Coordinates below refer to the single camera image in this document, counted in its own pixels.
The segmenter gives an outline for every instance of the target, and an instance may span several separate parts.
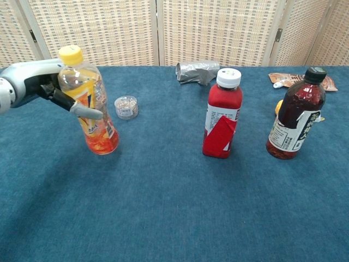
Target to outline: red bottle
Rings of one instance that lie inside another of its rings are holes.
[[[280,159],[291,159],[302,146],[325,102],[321,82],[326,71],[310,67],[304,80],[291,86],[284,97],[267,141],[268,152]]]
[[[210,157],[227,158],[243,99],[240,71],[223,68],[218,71],[217,84],[208,96],[202,153]]]

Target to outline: silver foil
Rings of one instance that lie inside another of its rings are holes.
[[[180,62],[176,66],[176,75],[181,84],[198,82],[207,85],[217,76],[218,70],[218,61]]]

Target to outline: woven panel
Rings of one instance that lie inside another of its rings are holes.
[[[99,66],[154,65],[150,1],[29,0],[52,57],[76,44]]]
[[[295,0],[284,28],[276,66],[303,66],[317,36],[329,0]]]
[[[166,65],[212,59],[223,66],[259,66],[277,0],[164,0]]]
[[[28,39],[9,2],[4,0],[0,6],[0,68],[16,62],[35,60]]]
[[[339,0],[334,7],[310,64],[349,66],[349,3]]]

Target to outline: plastic bottle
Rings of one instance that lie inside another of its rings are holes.
[[[69,45],[59,50],[65,64],[58,75],[61,90],[85,106],[103,113],[103,119],[91,120],[79,117],[86,144],[96,154],[108,154],[119,143],[119,135],[107,112],[107,95],[97,67],[83,61],[82,50]]]
[[[208,96],[202,153],[218,158],[230,155],[231,144],[242,104],[240,71],[223,68]]]
[[[325,76],[321,67],[310,67],[304,80],[287,90],[266,144],[272,156],[280,159],[296,156],[324,105],[326,94],[321,82]]]

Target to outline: robotic hand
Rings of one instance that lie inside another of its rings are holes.
[[[38,96],[52,101],[78,117],[102,119],[103,113],[88,108],[59,89],[59,59],[15,63],[0,73],[0,114],[18,108]]]

